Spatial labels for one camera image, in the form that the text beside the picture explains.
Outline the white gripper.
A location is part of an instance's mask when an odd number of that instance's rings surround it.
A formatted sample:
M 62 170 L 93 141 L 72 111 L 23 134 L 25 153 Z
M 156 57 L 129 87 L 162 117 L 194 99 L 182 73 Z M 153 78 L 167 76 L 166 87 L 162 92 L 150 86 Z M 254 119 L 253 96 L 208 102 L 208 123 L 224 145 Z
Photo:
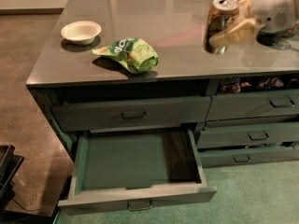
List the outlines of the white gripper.
M 254 18 L 268 34 L 291 29 L 298 22 L 298 0 L 240 0 L 239 16 Z M 232 23 L 223 31 L 208 39 L 212 47 L 227 47 L 250 40 L 257 35 L 259 23 L 244 19 Z

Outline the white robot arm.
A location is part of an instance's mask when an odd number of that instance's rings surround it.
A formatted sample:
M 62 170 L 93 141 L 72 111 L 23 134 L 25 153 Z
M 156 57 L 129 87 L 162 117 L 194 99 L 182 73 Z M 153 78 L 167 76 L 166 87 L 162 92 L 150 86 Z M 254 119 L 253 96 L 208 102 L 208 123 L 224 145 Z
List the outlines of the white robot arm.
M 209 38 L 213 47 L 227 47 L 255 37 L 291 29 L 299 20 L 299 0 L 240 0 L 238 14 L 221 32 Z

